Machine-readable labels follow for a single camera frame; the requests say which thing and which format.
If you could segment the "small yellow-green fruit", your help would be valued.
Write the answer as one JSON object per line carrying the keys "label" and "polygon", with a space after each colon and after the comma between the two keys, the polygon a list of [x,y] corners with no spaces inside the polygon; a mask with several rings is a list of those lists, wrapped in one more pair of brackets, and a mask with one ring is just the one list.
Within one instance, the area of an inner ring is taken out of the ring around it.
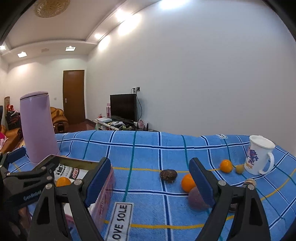
{"label": "small yellow-green fruit", "polygon": [[244,164],[237,165],[235,167],[235,171],[237,174],[243,174],[243,172],[245,171]]}

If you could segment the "round purple fruit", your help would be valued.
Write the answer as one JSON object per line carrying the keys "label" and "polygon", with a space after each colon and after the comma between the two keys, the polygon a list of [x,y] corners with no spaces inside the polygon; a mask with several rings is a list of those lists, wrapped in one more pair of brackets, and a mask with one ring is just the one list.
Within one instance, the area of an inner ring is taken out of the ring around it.
{"label": "round purple fruit", "polygon": [[210,206],[208,204],[206,204],[205,201],[203,200],[197,187],[194,187],[189,192],[188,201],[189,201],[189,206],[192,209],[206,210],[206,209],[210,208]]}

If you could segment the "small orange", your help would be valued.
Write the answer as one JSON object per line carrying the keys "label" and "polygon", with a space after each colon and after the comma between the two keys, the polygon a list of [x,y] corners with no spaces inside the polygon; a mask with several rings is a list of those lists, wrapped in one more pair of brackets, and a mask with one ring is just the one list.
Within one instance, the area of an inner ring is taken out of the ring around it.
{"label": "small orange", "polygon": [[233,169],[233,165],[230,160],[222,160],[220,163],[220,170],[224,173],[230,173]]}

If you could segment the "large orange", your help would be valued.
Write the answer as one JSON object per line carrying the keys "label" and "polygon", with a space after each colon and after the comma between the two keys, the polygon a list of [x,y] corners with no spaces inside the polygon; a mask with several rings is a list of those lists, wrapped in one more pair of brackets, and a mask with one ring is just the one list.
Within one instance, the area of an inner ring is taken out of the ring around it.
{"label": "large orange", "polygon": [[181,181],[181,187],[186,193],[189,193],[194,187],[196,187],[196,184],[190,173],[187,173],[183,177]]}

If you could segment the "dark brown wrinkled fruit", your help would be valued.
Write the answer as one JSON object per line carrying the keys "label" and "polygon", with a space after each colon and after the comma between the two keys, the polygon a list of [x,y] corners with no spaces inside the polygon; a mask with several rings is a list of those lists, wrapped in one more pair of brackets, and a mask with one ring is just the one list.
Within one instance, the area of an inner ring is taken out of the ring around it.
{"label": "dark brown wrinkled fruit", "polygon": [[173,183],[176,180],[178,173],[173,169],[165,169],[159,173],[159,176],[161,180]]}

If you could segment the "tan striped small fruit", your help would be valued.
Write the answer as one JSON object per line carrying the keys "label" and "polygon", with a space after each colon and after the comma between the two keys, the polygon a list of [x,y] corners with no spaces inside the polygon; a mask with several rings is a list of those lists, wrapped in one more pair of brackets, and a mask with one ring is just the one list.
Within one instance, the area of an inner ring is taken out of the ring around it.
{"label": "tan striped small fruit", "polygon": [[252,178],[248,178],[244,181],[242,187],[246,187],[248,185],[253,185],[254,187],[256,187],[256,181]]}

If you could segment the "pink metal tin tray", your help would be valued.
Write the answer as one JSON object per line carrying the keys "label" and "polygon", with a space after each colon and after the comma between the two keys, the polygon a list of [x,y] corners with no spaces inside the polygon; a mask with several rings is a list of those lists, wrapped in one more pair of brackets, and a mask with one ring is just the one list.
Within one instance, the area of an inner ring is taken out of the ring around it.
{"label": "pink metal tin tray", "polygon": [[55,184],[60,177],[67,177],[78,188],[84,208],[98,229],[102,231],[114,185],[111,161],[103,157],[98,162],[59,157],[59,166],[54,171]]}

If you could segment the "purple cylindrical kettle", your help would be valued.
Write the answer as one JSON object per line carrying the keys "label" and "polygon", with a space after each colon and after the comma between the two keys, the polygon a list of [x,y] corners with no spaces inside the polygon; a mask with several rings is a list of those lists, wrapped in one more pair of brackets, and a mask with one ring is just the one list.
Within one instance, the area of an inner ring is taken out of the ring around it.
{"label": "purple cylindrical kettle", "polygon": [[29,160],[38,164],[49,155],[57,155],[59,148],[50,112],[50,98],[46,91],[20,97],[23,138]]}

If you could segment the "brown wooden door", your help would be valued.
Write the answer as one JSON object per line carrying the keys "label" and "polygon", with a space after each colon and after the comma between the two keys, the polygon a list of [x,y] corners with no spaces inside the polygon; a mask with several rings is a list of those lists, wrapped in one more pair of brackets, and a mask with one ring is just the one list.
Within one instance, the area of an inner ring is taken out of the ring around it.
{"label": "brown wooden door", "polygon": [[70,125],[85,121],[84,70],[63,71],[63,108]]}

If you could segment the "white tv stand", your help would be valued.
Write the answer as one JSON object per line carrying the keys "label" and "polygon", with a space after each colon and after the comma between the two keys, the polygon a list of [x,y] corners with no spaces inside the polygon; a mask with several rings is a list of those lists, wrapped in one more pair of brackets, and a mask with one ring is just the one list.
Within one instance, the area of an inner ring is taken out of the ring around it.
{"label": "white tv stand", "polygon": [[133,131],[134,126],[124,124],[122,121],[111,121],[104,123],[98,120],[94,120],[95,129],[99,131]]}

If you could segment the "white printed mug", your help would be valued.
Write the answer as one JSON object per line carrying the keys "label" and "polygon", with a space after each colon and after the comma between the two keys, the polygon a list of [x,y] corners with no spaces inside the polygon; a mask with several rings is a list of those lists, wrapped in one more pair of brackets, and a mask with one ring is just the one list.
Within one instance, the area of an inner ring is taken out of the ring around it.
{"label": "white printed mug", "polygon": [[274,166],[274,149],[275,144],[271,140],[259,135],[249,136],[245,170],[256,176],[270,173]]}

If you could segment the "pink box beside television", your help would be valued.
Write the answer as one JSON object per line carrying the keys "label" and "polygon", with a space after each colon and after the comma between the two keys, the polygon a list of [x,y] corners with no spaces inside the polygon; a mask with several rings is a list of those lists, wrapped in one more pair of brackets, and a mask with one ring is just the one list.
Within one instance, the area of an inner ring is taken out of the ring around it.
{"label": "pink box beside television", "polygon": [[106,115],[108,118],[111,118],[111,107],[110,107],[110,103],[107,103],[106,106]]}

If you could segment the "blue plaid cloth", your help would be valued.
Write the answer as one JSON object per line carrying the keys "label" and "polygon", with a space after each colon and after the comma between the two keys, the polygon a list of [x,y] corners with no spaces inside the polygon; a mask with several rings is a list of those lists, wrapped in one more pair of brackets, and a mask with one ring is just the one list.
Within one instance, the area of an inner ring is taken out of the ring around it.
{"label": "blue plaid cloth", "polygon": [[[56,134],[60,155],[90,161],[108,157],[113,165],[115,187],[105,218],[106,236],[115,202],[134,203],[129,240],[195,240],[211,209],[189,207],[181,188],[189,173],[189,160],[197,157],[218,180],[241,186],[256,181],[271,235],[280,240],[295,220],[295,157],[280,146],[273,151],[275,167],[265,175],[220,171],[222,160],[243,164],[249,146],[245,135],[183,136],[161,132],[82,131]],[[160,180],[164,169],[177,171],[177,180]]]}

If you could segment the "black television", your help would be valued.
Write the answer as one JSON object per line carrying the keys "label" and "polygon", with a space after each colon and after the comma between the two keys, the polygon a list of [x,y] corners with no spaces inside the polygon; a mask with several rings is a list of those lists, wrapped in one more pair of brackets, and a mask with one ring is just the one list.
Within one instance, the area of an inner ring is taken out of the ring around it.
{"label": "black television", "polygon": [[110,95],[110,113],[112,119],[137,120],[136,94]]}

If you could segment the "wall power outlet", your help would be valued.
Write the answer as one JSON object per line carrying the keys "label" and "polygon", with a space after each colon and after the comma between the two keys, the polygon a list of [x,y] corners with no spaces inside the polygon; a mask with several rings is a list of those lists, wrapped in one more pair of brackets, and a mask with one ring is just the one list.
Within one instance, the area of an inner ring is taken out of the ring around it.
{"label": "wall power outlet", "polygon": [[132,93],[137,93],[138,91],[140,91],[140,87],[133,87],[132,88]]}

